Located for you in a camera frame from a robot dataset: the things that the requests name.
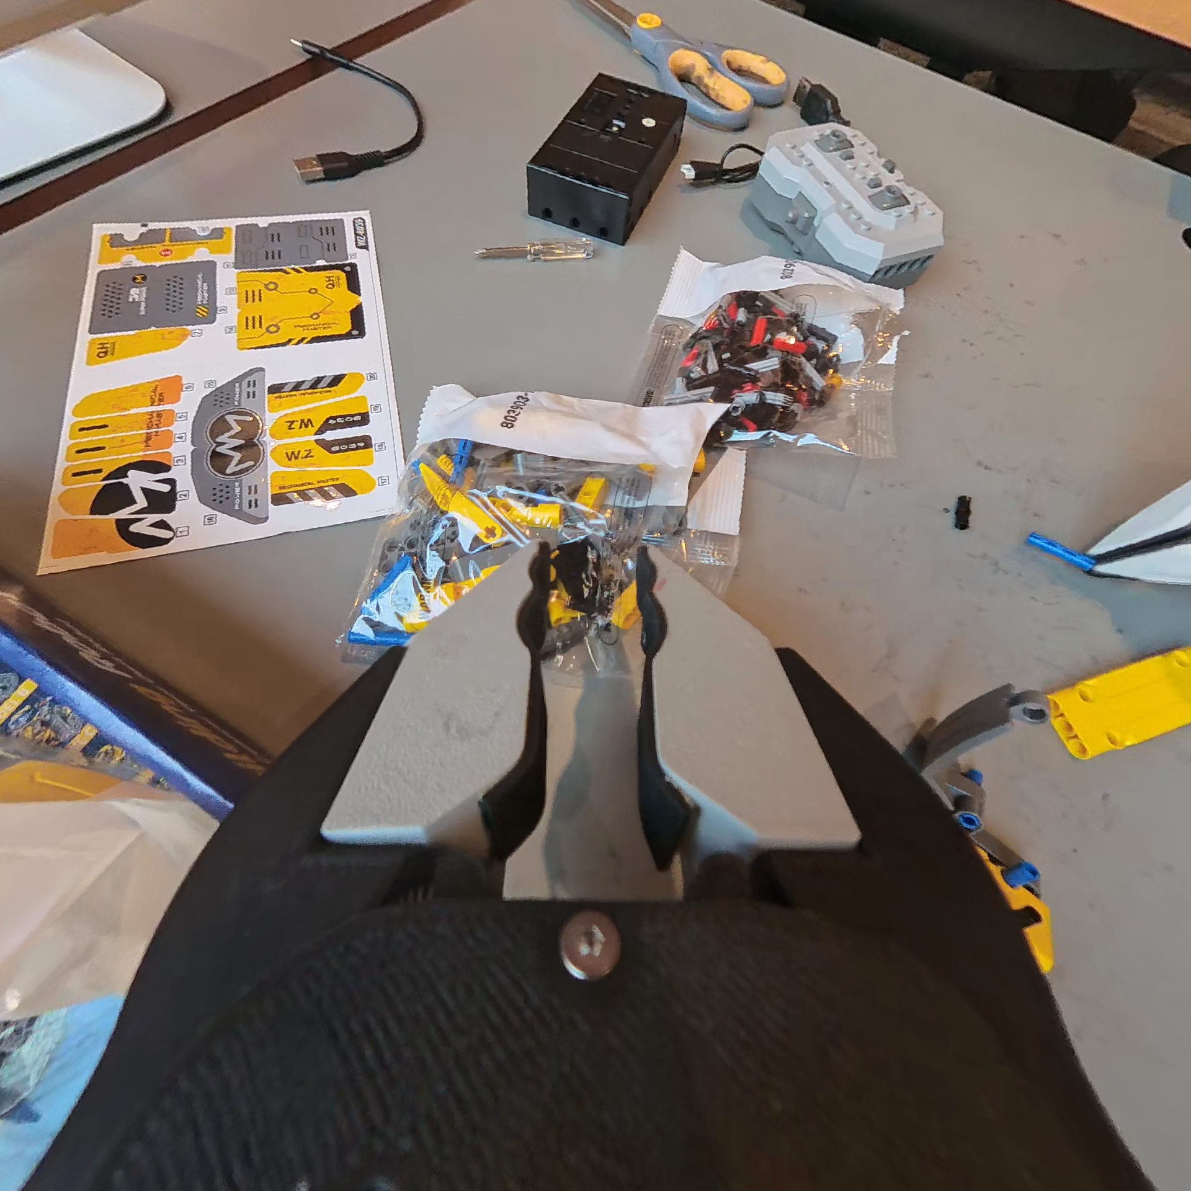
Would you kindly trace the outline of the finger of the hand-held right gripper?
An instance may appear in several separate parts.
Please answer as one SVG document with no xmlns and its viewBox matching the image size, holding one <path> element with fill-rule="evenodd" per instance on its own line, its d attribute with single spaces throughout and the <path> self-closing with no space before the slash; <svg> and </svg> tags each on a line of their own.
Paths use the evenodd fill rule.
<svg viewBox="0 0 1191 1191">
<path fill-rule="evenodd" d="M 1188 530 L 1190 485 L 1184 483 L 1113 527 L 1089 547 L 1088 554 L 1109 560 L 1125 557 L 1127 551 L 1146 553 L 1186 537 Z"/>
<path fill-rule="evenodd" d="M 1190 555 L 1129 555 L 1099 558 L 1092 574 L 1156 585 L 1190 585 Z"/>
</svg>

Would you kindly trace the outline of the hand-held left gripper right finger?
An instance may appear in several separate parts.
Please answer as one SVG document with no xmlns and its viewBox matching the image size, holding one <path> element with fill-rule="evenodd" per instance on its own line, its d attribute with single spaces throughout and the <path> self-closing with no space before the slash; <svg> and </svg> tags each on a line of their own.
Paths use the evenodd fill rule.
<svg viewBox="0 0 1191 1191">
<path fill-rule="evenodd" d="M 854 850 L 859 826 L 770 641 L 652 547 L 635 585 L 637 796 L 655 867 Z"/>
</svg>

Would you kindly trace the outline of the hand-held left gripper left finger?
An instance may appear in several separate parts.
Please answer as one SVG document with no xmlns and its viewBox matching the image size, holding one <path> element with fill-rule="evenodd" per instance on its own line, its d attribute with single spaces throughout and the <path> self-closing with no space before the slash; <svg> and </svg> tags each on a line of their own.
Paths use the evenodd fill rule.
<svg viewBox="0 0 1191 1191">
<path fill-rule="evenodd" d="M 437 845 L 504 860 L 546 801 L 546 543 L 417 633 L 322 821 L 333 843 Z"/>
</svg>

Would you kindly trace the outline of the blue pin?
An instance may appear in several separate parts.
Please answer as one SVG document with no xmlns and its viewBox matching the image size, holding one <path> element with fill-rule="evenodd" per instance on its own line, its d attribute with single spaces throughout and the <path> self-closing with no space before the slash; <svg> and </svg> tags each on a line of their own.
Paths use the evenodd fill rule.
<svg viewBox="0 0 1191 1191">
<path fill-rule="evenodd" d="M 1049 557 L 1058 558 L 1082 572 L 1095 571 L 1098 560 L 1038 531 L 1031 531 L 1025 544 Z"/>
</svg>

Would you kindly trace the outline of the yellow panel brick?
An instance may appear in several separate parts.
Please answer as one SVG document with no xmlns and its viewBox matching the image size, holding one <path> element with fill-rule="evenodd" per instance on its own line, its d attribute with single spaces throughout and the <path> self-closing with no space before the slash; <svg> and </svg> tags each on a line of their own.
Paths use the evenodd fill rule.
<svg viewBox="0 0 1191 1191">
<path fill-rule="evenodd" d="M 1133 747 L 1190 723 L 1190 648 L 1051 692 L 1051 724 L 1079 760 Z"/>
</svg>

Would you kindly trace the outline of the grey desk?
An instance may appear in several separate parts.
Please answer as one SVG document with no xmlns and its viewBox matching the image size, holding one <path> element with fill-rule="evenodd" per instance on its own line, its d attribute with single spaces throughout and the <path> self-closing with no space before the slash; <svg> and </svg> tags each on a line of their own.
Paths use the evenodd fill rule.
<svg viewBox="0 0 1191 1191">
<path fill-rule="evenodd" d="M 1188 641 L 1186 588 L 1116 584 L 1024 546 L 1076 548 L 1188 479 L 1188 249 L 1170 171 L 757 2 L 658 2 L 825 83 L 945 212 L 910 292 L 898 455 L 845 510 L 749 462 L 732 605 L 902 741 L 1004 682 L 1054 690 Z M 92 225 L 375 217 L 400 422 L 438 382 L 620 397 L 679 248 L 766 251 L 736 188 L 674 175 L 624 248 L 482 263 L 536 239 L 526 163 L 597 72 L 651 79 L 574 2 L 468 2 L 369 56 L 409 85 L 427 140 L 352 183 L 292 157 L 384 147 L 407 107 L 339 71 L 3 232 L 3 560 L 36 578 Z M 956 530 L 959 494 L 973 497 Z M 993 829 L 1040 865 L 1052 988 L 1153 1182 L 1188 1188 L 1188 731 L 1096 761 L 1018 728 L 977 753 Z"/>
</svg>

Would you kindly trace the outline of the bag of yellow bricks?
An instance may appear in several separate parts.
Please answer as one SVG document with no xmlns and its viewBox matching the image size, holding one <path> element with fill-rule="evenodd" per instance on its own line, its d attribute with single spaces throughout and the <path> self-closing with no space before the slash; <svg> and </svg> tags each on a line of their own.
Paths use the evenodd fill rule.
<svg viewBox="0 0 1191 1191">
<path fill-rule="evenodd" d="M 457 605 L 525 546 L 549 547 L 548 658 L 614 667 L 640 621 L 637 551 L 655 546 L 722 594 L 747 458 L 721 407 L 634 407 L 441 384 L 421 411 L 396 504 L 339 638 L 366 663 Z"/>
</svg>

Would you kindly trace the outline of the blue robot kit box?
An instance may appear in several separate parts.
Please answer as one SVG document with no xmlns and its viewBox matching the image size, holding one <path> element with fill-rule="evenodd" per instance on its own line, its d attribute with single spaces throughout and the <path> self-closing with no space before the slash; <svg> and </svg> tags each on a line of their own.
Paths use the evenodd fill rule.
<svg viewBox="0 0 1191 1191">
<path fill-rule="evenodd" d="M 216 821 L 271 757 L 67 616 L 2 580 L 2 809 L 118 784 L 190 799 Z M 29 1182 L 95 1072 L 125 995 L 2 1018 L 2 1188 Z"/>
</svg>

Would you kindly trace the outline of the bag of black red pins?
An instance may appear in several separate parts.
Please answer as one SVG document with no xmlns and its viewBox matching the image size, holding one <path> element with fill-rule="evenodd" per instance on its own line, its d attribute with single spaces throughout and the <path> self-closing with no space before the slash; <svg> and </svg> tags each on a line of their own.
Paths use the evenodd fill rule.
<svg viewBox="0 0 1191 1191">
<path fill-rule="evenodd" d="M 817 262 L 682 248 L 631 402 L 712 405 L 708 445 L 892 458 L 905 292 Z"/>
</svg>

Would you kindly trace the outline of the heap of clear part bags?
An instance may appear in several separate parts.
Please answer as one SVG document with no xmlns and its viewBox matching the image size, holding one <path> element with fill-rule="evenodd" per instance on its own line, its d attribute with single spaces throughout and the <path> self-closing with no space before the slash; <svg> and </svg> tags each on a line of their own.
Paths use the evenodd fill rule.
<svg viewBox="0 0 1191 1191">
<path fill-rule="evenodd" d="M 190 799 L 118 784 L 2 809 L 2 1018 L 124 995 L 219 822 Z"/>
</svg>

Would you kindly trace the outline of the yellow grey sticker sheet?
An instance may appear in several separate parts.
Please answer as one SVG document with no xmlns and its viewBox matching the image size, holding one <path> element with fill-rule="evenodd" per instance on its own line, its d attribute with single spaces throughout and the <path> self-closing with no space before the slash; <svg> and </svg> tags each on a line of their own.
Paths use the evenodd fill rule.
<svg viewBox="0 0 1191 1191">
<path fill-rule="evenodd" d="M 39 574 L 387 516 L 370 211 L 98 222 Z"/>
</svg>

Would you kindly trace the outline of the grey hub brick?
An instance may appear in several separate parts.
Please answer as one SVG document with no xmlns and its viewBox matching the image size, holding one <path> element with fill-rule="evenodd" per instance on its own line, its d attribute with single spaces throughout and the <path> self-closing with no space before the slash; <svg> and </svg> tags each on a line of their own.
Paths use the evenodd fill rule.
<svg viewBox="0 0 1191 1191">
<path fill-rule="evenodd" d="M 915 283 L 945 245 L 942 208 L 844 123 L 770 136 L 742 214 L 789 258 L 888 287 Z"/>
</svg>

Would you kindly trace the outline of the black battery box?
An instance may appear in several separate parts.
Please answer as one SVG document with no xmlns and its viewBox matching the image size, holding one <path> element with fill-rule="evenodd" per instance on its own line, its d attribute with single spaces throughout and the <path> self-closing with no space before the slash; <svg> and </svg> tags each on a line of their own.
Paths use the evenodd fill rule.
<svg viewBox="0 0 1191 1191">
<path fill-rule="evenodd" d="M 526 166 L 535 218 L 624 245 L 675 160 L 688 102 L 597 73 Z"/>
</svg>

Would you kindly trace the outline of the silver stand base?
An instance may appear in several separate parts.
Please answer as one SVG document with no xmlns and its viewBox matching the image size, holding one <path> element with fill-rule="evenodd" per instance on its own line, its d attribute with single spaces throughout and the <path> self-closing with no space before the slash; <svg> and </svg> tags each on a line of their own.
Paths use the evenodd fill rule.
<svg viewBox="0 0 1191 1191">
<path fill-rule="evenodd" d="M 160 82 L 78 27 L 2 59 L 2 185 L 141 129 L 166 113 Z"/>
</svg>

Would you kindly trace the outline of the small clear-handled screwdriver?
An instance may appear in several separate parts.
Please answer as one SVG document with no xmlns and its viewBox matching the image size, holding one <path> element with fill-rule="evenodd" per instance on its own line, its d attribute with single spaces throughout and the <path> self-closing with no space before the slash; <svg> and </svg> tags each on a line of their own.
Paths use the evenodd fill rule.
<svg viewBox="0 0 1191 1191">
<path fill-rule="evenodd" d="M 567 239 L 477 248 L 472 255 L 479 261 L 574 262 L 593 259 L 594 244 L 589 238 L 573 236 Z"/>
</svg>

